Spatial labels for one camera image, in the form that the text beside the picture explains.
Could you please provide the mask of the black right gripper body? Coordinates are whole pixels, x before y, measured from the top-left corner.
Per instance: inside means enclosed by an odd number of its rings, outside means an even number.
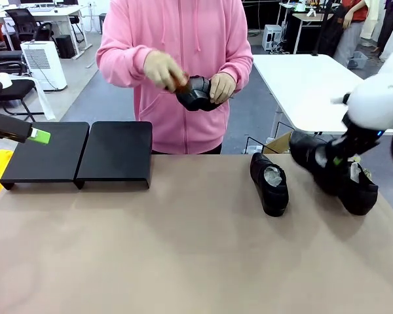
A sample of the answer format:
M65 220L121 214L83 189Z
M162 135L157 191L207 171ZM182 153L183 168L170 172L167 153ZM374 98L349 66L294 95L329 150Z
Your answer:
M358 126L345 114L342 123L347 130L342 136L342 150L345 154L363 154L379 144L380 130Z

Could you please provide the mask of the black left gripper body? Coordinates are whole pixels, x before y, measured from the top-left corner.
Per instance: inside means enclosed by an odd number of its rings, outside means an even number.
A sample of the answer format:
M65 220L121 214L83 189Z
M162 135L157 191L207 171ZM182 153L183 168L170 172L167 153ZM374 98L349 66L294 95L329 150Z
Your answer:
M32 133L32 123L0 113L0 139L25 143Z

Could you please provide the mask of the black leather shoe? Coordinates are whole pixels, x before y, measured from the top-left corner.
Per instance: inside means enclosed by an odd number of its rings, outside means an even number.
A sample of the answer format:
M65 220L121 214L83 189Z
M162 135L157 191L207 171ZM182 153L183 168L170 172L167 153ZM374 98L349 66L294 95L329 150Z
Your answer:
M301 131L292 131L289 147L293 160L312 175L319 188L336 196L342 187L343 176L347 174L348 162L343 160L335 165L327 156L328 143Z
M337 193L345 209L352 215L364 216L377 202L379 187L367 176L358 162L349 162Z
M264 212L271 217L281 217L289 202L289 192L284 170L264 154L256 152L250 162L250 175L258 191Z
M210 99L211 80L195 75L188 77L187 84L176 84L175 95L183 107L191 112L210 112L217 109L222 103L212 103Z

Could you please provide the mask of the brown shoe brush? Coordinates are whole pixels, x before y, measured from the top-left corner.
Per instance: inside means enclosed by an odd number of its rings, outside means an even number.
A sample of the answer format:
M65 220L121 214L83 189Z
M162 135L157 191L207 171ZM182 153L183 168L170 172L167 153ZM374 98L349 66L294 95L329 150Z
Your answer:
M173 73L170 73L171 78L174 81L174 86L175 86L175 90L174 93L176 94L183 94L183 93L187 93L190 90L190 78L189 75L184 72L184 76L187 79L187 83L186 84L180 84L180 81L176 78L176 76Z

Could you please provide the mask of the person's left forearm pink sleeve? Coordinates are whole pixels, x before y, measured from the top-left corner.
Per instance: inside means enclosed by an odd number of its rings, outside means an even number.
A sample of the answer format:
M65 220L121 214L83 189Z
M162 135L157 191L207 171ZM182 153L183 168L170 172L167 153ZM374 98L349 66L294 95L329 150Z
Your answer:
M239 93L248 83L253 65L253 54L251 47L240 50L238 55L233 58L232 66L236 72L236 88L234 93Z

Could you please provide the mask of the person's right forearm pink sleeve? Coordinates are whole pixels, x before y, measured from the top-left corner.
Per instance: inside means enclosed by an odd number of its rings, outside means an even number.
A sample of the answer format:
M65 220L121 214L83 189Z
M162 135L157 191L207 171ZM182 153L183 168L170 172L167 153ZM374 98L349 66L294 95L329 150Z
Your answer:
M99 49L98 68L108 83L133 88L145 80L144 62L151 51L145 46Z

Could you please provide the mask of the black metal shoe stand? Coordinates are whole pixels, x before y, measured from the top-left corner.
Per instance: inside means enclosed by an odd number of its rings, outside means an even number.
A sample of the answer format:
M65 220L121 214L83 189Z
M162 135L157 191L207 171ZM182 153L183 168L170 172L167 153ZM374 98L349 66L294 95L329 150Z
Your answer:
M90 126L86 122L35 122L33 127L50 134L48 144L17 144L0 183L11 190L16 183L74 183L78 185L81 159Z
M97 121L93 123L74 183L151 183L153 126L150 122Z

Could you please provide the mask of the person's left hand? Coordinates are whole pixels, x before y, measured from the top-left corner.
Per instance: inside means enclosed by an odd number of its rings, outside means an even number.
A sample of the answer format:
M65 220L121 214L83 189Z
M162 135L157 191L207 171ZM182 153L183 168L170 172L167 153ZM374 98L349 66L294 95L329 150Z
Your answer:
M232 76L221 72L215 74L211 80L210 101L215 104L226 102L236 89L236 82Z

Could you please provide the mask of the person's right hand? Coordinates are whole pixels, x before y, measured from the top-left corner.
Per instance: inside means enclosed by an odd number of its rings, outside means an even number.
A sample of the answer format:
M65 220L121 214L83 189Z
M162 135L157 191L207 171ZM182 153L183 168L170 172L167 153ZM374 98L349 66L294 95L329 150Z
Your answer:
M176 61L167 53L159 50L152 50L145 58L143 70L145 76L156 86L174 92L174 81L170 76L173 73L180 81L180 84L186 84L187 79L184 71Z

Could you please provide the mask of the black visitor chair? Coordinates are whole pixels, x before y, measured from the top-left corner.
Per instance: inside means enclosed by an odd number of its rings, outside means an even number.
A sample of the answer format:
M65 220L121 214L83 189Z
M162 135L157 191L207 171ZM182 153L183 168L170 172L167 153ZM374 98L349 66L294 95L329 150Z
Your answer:
M26 116L24 120L31 119L35 121L34 116L44 115L44 112L31 112L26 105L24 98L32 91L35 90L37 95L39 91L35 87L35 83L25 76L27 73L26 66L21 61L3 61L0 62L0 73L4 74L16 74L16 78L10 80L11 85L5 87L3 83L0 82L0 103L9 101L19 101L25 108L25 112L15 113L9 111L3 106L3 110L11 116Z

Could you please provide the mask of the white hanging cloth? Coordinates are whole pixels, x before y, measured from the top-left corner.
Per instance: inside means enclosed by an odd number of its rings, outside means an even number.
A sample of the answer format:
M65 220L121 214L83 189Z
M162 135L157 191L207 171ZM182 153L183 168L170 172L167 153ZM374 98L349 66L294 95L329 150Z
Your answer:
M52 110L48 98L46 97L44 90L41 88L39 81L36 78L31 77L20 77L19 80L22 80L24 82L30 81L34 83L39 98L39 103L41 104L45 118L47 120L55 120L56 116L54 114L54 111Z

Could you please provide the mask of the brown cardboard box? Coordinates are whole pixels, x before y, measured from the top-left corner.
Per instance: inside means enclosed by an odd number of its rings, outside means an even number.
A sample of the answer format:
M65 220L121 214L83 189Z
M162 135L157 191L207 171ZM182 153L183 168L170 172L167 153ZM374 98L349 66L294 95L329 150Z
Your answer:
M287 154L290 152L290 138L292 132L289 131L276 139L267 143L263 148L263 154Z

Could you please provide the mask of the white dehumidifier unit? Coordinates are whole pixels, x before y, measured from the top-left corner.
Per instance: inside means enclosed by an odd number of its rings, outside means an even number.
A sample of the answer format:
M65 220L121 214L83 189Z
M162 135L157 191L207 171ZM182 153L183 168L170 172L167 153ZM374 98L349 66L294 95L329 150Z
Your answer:
M52 41L27 41L21 45L31 76L38 80L44 91L67 88L59 55Z

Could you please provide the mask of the grey plastic bin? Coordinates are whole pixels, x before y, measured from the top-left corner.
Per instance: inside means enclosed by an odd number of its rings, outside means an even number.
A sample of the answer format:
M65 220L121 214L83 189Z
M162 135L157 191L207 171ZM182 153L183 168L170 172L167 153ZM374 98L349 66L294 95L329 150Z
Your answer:
M355 51L349 59L348 69L363 69L366 65L368 57L361 51Z

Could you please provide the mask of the white folding table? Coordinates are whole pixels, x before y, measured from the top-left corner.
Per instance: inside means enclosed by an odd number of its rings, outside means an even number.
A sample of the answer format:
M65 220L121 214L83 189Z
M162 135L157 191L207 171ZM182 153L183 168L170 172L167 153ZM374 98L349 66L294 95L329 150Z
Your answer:
M286 116L292 128L307 133L340 135L346 107L331 101L363 81L327 55L255 54L253 64L277 102L271 128Z

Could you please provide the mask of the black computer tower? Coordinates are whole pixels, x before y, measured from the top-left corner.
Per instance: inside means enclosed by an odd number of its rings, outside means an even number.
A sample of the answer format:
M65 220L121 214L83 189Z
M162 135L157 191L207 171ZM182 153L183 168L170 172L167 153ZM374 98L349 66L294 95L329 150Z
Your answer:
M55 37L55 41L62 59L71 59L75 56L75 49L70 35L59 35Z

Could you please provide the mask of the black mesh office chair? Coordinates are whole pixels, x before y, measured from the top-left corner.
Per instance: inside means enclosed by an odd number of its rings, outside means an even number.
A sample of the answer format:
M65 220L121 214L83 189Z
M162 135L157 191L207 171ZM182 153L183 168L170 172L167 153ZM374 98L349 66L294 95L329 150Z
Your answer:
M12 18L16 34L21 42L53 41L52 24L40 24L28 9L8 9L6 14Z

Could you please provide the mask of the thin black pole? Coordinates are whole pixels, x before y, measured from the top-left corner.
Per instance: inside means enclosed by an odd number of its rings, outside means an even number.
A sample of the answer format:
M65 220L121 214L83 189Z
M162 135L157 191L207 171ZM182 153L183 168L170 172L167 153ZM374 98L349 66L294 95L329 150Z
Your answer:
M331 12L332 3L333 3L333 0L325 0L325 3L324 3L325 4L325 11L324 11L324 13L322 15L322 21L321 21L321 24L320 24L320 32L319 32L319 35L318 35L318 38L317 38L314 50L312 51L312 55L313 56L317 56L318 55L318 51L319 51L320 43L321 43L321 40L322 40L322 36L323 36L324 30L326 28L326 24L327 24L327 21L328 21L329 14Z

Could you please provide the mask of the cream hanging garment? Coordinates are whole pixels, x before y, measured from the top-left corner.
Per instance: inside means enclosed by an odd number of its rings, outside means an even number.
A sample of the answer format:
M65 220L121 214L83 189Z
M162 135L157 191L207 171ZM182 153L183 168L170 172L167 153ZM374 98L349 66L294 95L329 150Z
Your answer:
M365 4L367 5L368 13L360 37L370 39L378 22L380 0L365 0Z

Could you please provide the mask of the black hanging garment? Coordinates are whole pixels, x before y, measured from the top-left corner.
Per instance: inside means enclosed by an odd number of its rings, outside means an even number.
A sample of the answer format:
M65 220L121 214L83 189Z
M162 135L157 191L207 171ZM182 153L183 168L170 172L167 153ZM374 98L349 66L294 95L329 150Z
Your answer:
M386 61L393 53L393 0L386 0L384 8L383 25L377 41L381 61Z

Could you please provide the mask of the small black desk chair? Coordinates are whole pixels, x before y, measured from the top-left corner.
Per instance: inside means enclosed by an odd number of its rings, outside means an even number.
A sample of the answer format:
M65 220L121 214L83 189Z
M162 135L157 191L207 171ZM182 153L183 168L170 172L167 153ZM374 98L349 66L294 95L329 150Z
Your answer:
M77 43L81 44L84 41L84 33L80 27L80 19L78 16L70 16L69 17L69 21L71 23L71 28L74 32L74 36L75 36L75 40L77 41ZM81 34L81 38L79 39L77 36L77 32L75 31L75 27L77 27L77 29L79 30L79 33Z

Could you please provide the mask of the white office desk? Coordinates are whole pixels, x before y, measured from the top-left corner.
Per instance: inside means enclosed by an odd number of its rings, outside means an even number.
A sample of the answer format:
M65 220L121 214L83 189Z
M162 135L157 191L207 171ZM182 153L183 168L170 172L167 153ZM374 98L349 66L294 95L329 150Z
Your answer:
M53 10L49 11L37 11L33 12L32 15L35 18L37 22L43 22L43 21L49 21L49 22L65 22L66 24L69 25L69 30L70 30L70 36L71 36L71 41L73 43L73 46L76 51L76 55L72 57L72 60L76 60L80 58L89 48L92 47L92 44L89 43L87 36L86 36L86 31L84 29L84 24L83 24L83 15L82 15L82 10L85 9L85 5L71 5L68 7L62 7L62 8L56 8ZM75 33L71 29L71 24L69 21L70 16L78 16L80 25L81 25L81 31L83 32L84 35L84 48L81 48L75 39ZM3 9L0 9L0 24L3 25L3 33L6 36L10 50L14 51L14 46L11 41L11 37L9 35L9 31L6 25L6 19L9 18L8 14L5 13Z

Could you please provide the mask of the mannequin in orange shirt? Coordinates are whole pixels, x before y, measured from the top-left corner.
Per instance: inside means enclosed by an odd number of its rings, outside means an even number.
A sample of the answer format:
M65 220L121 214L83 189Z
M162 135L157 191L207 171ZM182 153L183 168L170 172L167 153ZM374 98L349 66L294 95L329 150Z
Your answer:
M337 45L333 59L347 68L360 42L360 35L369 12L369 7L366 0L342 0L342 6L346 9L346 14L343 18L343 34Z

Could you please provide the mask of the brown top workbench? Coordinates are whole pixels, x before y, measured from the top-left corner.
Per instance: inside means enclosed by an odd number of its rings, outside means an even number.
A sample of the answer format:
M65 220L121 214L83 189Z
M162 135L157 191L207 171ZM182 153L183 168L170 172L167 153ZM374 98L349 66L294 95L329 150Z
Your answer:
M297 30L297 37L295 40L295 46L294 46L292 54L297 53L298 46L299 46L299 39L301 36L301 30L302 30L303 26L307 27L307 26L311 25L311 23L313 23L313 22L320 22L321 23L322 15L323 15L323 13L318 13L316 16L313 14L310 16L307 16L307 13L294 13L293 14L293 17L298 19L300 22L299 22L299 27ZM328 19L330 19L332 16L333 16L333 14L330 13Z

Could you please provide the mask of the white computer case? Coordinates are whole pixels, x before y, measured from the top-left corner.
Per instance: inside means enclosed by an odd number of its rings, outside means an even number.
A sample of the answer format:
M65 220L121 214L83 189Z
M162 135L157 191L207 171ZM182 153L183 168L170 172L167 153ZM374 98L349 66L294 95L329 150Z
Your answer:
M263 32L263 50L277 53L282 46L282 27L279 25L265 25Z

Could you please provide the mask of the person torso in pink hoodie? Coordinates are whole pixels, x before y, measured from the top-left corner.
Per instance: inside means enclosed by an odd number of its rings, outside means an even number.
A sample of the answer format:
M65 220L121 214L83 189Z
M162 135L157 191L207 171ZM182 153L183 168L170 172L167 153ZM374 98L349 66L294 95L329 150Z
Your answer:
M211 80L224 72L236 82L231 62L250 46L242 0L111 0L99 49L137 46L169 54L189 76ZM229 99L213 111L191 112L146 76L131 89L136 120L153 126L155 152L220 153Z

